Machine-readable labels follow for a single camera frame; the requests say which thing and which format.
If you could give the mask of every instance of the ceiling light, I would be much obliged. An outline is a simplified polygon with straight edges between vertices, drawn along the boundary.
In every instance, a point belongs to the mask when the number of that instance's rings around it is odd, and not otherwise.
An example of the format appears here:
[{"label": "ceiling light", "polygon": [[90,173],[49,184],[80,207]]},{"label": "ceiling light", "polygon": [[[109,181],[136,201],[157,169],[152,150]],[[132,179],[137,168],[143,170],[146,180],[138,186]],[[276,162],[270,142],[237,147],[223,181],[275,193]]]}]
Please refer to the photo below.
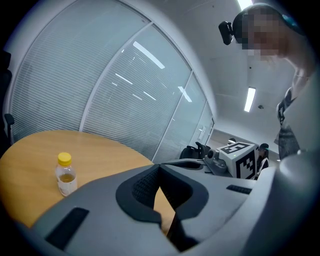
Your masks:
[{"label": "ceiling light", "polygon": [[244,111],[250,112],[252,103],[254,102],[255,94],[256,94],[256,89],[252,88],[252,87],[249,87],[248,96],[246,97],[246,103],[245,103]]},{"label": "ceiling light", "polygon": [[155,57],[153,54],[144,48],[140,43],[135,41],[133,46],[137,48],[140,52],[142,52],[145,56],[147,56],[150,60],[152,60],[160,69],[164,69],[165,66]]},{"label": "ceiling light", "polygon": [[241,11],[249,6],[252,6],[252,0],[238,0]]},{"label": "ceiling light", "polygon": [[142,100],[142,98],[139,98],[137,95],[132,94],[134,97],[137,97],[139,100]]},{"label": "ceiling light", "polygon": [[133,85],[132,82],[130,82],[129,80],[125,79],[123,76],[121,76],[121,75],[119,75],[119,74],[117,74],[117,73],[115,73],[115,75],[116,75],[117,77],[123,79],[124,81],[128,82],[130,85]]},{"label": "ceiling light", "polygon": [[152,97],[150,94],[146,93],[145,91],[143,92],[145,95],[148,95],[151,99],[154,99],[156,101],[156,99],[154,97]]},{"label": "ceiling light", "polygon": [[180,92],[182,92],[183,96],[185,97],[185,99],[188,101],[188,102],[192,102],[192,100],[190,99],[190,97],[188,96],[188,94],[186,93],[186,91],[181,87],[181,86],[178,86]]}]

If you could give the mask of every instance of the round table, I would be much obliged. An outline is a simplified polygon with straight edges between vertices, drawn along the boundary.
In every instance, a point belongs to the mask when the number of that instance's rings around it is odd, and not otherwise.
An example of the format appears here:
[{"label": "round table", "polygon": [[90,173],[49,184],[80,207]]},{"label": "round table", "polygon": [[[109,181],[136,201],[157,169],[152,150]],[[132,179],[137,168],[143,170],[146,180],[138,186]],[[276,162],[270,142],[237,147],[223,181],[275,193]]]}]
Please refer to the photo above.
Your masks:
[{"label": "round table", "polygon": [[[64,198],[55,174],[60,152],[71,154],[78,188],[102,177],[153,165],[132,148],[98,135],[70,130],[34,133],[13,144],[0,159],[0,197],[13,219],[31,227]],[[175,212],[161,189],[154,210],[161,214],[162,230],[168,232]]]}]

